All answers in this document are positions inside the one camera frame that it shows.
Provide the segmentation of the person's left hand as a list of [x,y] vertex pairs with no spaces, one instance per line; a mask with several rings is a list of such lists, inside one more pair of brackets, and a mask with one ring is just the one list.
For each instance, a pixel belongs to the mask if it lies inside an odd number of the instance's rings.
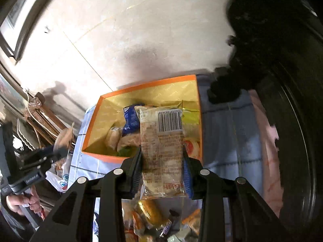
[[31,187],[31,193],[29,197],[24,196],[23,194],[10,194],[6,197],[6,204],[11,211],[18,213],[21,216],[24,216],[24,213],[20,209],[20,206],[27,204],[29,205],[29,208],[36,214],[41,214],[43,211],[39,201],[38,193],[34,185]]

